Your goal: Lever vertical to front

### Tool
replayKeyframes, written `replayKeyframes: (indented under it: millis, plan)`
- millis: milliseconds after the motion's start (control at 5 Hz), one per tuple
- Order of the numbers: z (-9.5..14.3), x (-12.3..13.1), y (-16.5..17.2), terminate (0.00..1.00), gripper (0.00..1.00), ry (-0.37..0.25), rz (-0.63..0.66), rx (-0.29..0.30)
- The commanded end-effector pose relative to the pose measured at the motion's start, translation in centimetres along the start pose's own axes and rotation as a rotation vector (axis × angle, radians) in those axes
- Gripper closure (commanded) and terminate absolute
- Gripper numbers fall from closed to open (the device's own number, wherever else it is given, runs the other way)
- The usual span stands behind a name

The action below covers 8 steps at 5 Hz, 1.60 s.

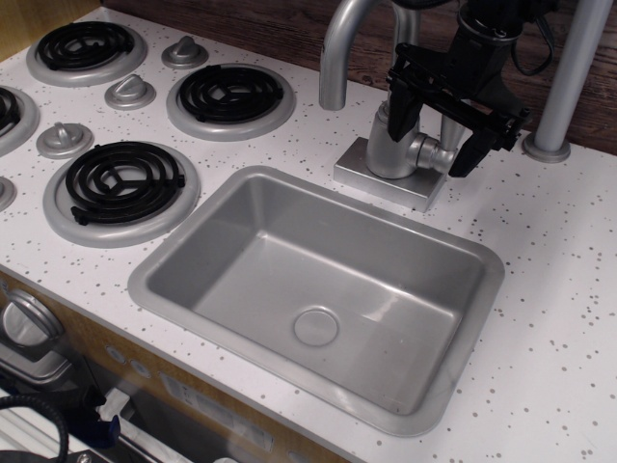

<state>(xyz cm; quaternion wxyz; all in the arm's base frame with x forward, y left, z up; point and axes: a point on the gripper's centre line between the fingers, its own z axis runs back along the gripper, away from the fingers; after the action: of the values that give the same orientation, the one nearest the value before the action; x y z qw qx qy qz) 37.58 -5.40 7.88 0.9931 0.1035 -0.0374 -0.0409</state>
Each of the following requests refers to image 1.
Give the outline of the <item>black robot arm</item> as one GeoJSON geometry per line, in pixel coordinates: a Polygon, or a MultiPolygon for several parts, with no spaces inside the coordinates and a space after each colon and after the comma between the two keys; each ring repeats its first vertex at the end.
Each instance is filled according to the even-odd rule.
{"type": "Polygon", "coordinates": [[[512,149],[531,111],[501,72],[507,61],[519,61],[516,44],[526,23],[536,24],[554,48],[545,16],[558,8],[556,1],[468,1],[447,51],[397,44],[388,78],[390,138],[401,141],[428,105],[471,131],[446,170],[450,176],[466,177],[490,151],[512,149]]]}

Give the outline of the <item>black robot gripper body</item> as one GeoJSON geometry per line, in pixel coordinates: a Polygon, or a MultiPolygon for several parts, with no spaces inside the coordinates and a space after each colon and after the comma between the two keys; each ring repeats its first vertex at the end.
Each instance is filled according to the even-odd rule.
{"type": "Polygon", "coordinates": [[[389,71],[426,104],[472,132],[490,130],[492,150],[510,150],[530,120],[530,110],[504,84],[501,73],[522,29],[499,30],[461,18],[445,52],[400,43],[389,71]]]}

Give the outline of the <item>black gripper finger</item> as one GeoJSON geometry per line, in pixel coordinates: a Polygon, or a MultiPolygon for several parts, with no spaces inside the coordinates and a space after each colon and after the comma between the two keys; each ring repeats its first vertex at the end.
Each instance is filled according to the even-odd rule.
{"type": "Polygon", "coordinates": [[[474,131],[459,150],[448,174],[466,177],[484,159],[494,144],[494,134],[487,129],[474,131]]]}
{"type": "Polygon", "coordinates": [[[392,141],[400,142],[416,126],[422,105],[406,83],[390,84],[388,133],[392,141]]]}

